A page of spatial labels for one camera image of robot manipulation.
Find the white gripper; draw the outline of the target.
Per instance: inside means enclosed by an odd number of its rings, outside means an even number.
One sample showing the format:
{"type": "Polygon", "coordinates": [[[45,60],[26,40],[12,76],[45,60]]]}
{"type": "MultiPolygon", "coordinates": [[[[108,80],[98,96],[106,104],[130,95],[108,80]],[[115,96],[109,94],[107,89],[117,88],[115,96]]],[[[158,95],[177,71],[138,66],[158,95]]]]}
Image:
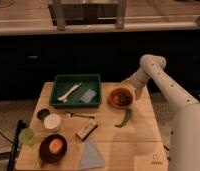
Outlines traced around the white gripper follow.
{"type": "Polygon", "coordinates": [[[130,83],[133,87],[136,88],[135,89],[136,100],[140,99],[143,92],[143,87],[147,84],[149,79],[150,76],[147,73],[145,73],[142,68],[139,68],[134,74],[125,79],[125,82],[130,83]]]}

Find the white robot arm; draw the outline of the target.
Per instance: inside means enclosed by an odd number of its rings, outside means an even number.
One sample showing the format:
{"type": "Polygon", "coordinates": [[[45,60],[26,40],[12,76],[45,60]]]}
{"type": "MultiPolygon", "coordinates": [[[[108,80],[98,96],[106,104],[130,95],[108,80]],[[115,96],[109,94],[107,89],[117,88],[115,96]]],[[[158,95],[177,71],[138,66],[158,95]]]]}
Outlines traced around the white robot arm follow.
{"type": "Polygon", "coordinates": [[[165,73],[166,59],[145,54],[139,69],[125,82],[135,88],[139,99],[152,79],[175,112],[170,138],[168,171],[200,171],[200,102],[165,73]]]}

